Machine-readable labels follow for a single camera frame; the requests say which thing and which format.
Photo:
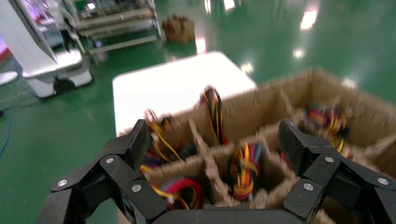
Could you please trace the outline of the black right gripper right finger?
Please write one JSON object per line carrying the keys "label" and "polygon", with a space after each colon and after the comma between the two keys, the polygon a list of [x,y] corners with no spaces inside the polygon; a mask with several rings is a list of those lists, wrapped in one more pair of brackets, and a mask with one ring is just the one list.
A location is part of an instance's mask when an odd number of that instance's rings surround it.
{"label": "black right gripper right finger", "polygon": [[279,124],[280,148],[298,181],[284,208],[310,224],[330,197],[363,224],[396,221],[396,184],[390,178],[342,156],[328,141],[299,130],[290,119]]}

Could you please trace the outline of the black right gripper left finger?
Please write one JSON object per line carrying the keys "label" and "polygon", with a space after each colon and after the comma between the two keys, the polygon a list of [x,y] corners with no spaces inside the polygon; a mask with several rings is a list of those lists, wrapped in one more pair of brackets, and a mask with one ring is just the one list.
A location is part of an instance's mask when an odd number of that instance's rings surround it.
{"label": "black right gripper left finger", "polygon": [[129,223],[153,223],[167,204],[139,171],[149,143],[149,127],[140,119],[130,133],[109,140],[93,161],[56,179],[49,222],[83,224],[102,202],[113,200]]}

